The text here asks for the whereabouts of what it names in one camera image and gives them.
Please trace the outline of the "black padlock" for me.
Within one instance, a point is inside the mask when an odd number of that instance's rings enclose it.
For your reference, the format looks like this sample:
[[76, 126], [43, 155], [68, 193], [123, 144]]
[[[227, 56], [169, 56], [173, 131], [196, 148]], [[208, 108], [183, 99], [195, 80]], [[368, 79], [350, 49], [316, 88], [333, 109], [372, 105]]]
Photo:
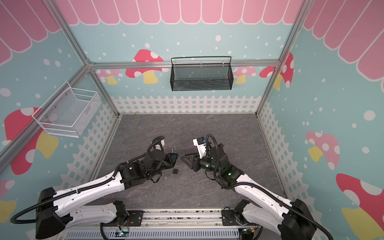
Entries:
[[178, 175], [179, 174], [179, 170], [180, 170], [180, 168], [178, 166], [174, 166], [173, 170], [172, 170], [172, 174], [173, 175]]

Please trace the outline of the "blue padlock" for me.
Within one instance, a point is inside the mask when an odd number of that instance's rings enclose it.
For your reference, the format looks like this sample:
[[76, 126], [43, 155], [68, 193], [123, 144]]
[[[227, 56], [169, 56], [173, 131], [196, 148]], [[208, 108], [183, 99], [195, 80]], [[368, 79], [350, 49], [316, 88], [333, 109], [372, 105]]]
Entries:
[[168, 154], [170, 168], [174, 168], [175, 167], [175, 165], [177, 163], [178, 156], [179, 156], [178, 153], [169, 153]]

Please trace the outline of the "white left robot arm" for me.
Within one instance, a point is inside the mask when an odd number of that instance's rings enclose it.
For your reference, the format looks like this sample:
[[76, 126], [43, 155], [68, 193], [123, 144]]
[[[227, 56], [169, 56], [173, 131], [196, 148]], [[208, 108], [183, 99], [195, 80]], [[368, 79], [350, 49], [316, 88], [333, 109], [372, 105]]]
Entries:
[[166, 154], [154, 149], [119, 164], [110, 174], [86, 184], [66, 190], [47, 188], [40, 193], [36, 209], [37, 240], [53, 237], [64, 229], [83, 220], [86, 215], [80, 208], [104, 196], [128, 190], [146, 181], [157, 183], [164, 170], [172, 169], [178, 153]]

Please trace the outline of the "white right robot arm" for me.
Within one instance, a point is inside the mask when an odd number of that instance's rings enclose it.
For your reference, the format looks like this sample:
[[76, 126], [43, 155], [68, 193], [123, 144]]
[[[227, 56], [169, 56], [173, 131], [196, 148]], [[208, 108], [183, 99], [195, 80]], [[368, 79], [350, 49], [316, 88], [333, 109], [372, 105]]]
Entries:
[[224, 190], [232, 190], [246, 198], [234, 214], [238, 222], [257, 224], [279, 234], [283, 240], [310, 240], [319, 229], [307, 205], [292, 202], [256, 183], [244, 171], [229, 162], [222, 144], [198, 146], [198, 152], [183, 156], [182, 161], [193, 171], [205, 170]]

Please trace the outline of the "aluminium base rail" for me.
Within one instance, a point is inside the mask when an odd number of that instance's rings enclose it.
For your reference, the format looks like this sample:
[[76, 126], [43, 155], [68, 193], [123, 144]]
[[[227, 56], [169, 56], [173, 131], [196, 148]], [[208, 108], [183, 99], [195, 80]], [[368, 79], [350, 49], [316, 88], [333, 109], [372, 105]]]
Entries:
[[121, 227], [83, 224], [71, 227], [57, 240], [253, 240], [258, 225], [239, 225], [223, 211], [229, 208], [131, 210], [131, 220]]

